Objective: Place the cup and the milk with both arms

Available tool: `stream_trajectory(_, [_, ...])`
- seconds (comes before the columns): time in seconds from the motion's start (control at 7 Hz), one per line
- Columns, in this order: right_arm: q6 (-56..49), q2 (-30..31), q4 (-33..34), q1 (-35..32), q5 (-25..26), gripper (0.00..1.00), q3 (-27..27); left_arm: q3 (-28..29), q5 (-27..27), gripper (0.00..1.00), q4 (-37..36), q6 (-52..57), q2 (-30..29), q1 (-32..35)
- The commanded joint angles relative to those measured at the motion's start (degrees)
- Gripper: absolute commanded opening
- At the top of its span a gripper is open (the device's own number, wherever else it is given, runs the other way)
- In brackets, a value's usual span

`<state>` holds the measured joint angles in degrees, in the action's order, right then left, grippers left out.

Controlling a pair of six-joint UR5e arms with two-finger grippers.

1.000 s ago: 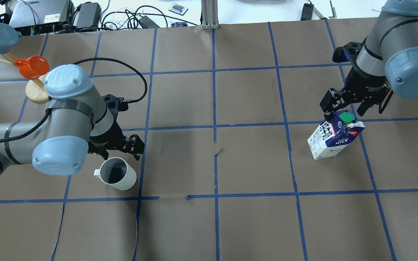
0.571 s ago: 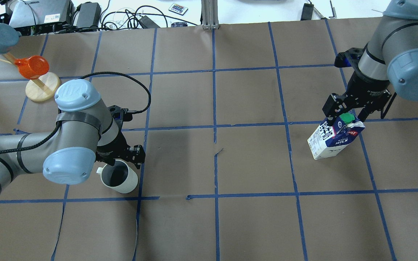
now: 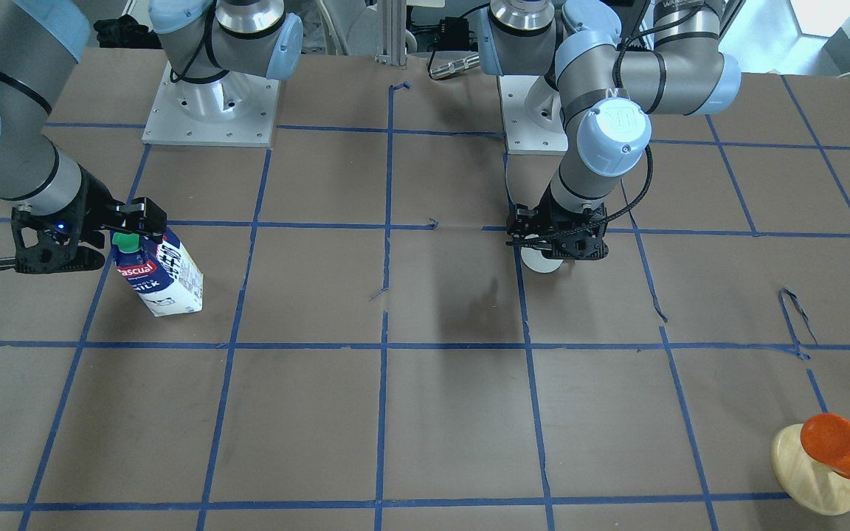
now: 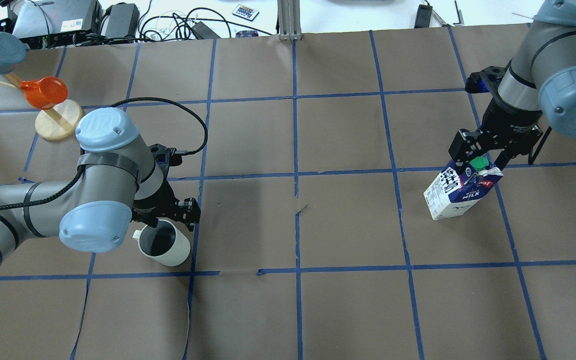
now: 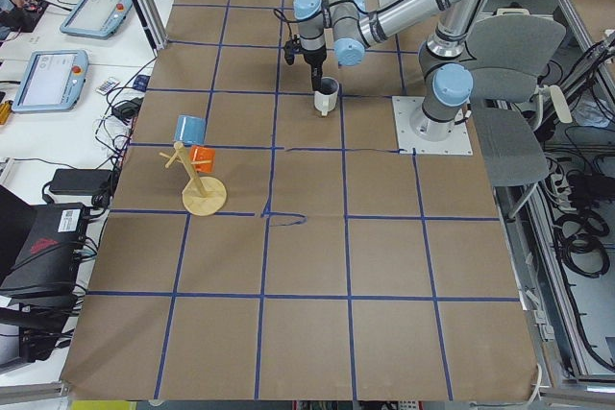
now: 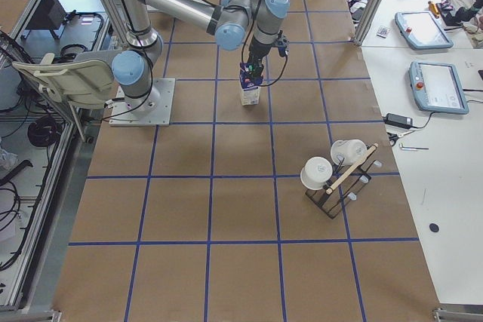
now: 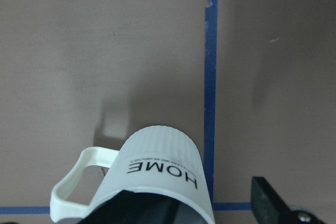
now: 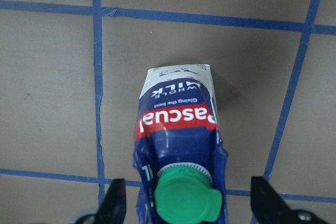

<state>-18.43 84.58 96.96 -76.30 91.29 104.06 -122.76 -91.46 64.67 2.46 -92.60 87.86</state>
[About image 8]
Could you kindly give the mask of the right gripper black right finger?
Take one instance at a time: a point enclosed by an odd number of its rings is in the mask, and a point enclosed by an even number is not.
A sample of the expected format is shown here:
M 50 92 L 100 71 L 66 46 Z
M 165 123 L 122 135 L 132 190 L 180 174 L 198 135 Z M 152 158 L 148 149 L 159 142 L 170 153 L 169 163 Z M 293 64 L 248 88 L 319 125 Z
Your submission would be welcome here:
M 250 206 L 258 223 L 299 223 L 295 212 L 262 176 L 253 176 Z

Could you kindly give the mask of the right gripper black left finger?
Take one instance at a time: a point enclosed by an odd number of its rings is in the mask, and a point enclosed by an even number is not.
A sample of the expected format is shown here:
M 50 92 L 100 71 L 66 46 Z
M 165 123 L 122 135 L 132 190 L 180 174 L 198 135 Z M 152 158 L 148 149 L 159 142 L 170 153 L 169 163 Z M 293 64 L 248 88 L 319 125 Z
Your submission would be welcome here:
M 113 179 L 96 212 L 96 223 L 124 223 L 127 211 L 125 179 Z

